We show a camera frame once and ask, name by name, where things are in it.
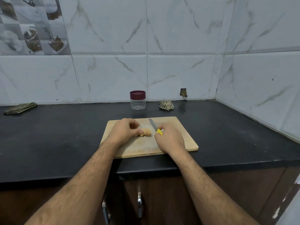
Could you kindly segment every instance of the plastic container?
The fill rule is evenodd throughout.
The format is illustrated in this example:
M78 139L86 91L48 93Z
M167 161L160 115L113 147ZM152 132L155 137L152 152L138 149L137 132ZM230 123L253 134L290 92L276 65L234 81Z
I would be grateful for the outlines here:
M143 110L146 108L146 92L145 91L131 91L130 105L133 110Z

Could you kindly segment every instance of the yellow knife handle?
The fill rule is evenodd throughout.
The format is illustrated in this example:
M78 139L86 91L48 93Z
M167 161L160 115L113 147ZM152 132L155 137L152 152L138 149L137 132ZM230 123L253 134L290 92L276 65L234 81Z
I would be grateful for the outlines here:
M157 129L156 132L159 133L160 135L163 135L163 132L160 129Z

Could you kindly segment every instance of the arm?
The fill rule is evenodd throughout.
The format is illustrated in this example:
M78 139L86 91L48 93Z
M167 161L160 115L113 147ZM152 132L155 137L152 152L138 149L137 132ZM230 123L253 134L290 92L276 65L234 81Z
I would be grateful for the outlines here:
M124 118L80 171L48 200L25 225L90 225L94 222L119 146L143 133L140 124Z
M258 225L202 170L186 151L181 133L163 123L163 135L155 134L161 148L170 155L181 171L197 213L204 225Z

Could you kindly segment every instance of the maroon lid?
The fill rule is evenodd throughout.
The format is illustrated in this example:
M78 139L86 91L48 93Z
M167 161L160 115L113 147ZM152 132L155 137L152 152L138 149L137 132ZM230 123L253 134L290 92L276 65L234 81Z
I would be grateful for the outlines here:
M144 100L146 98L145 91L131 91L130 92L130 99L131 100Z

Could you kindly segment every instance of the person's left hand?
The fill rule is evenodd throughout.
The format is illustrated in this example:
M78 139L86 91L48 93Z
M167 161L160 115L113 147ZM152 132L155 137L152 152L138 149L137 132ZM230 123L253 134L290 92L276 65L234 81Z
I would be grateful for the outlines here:
M118 120L113 126L107 139L121 146L126 143L131 137L142 134L144 131L138 129L140 124L132 118L123 118Z

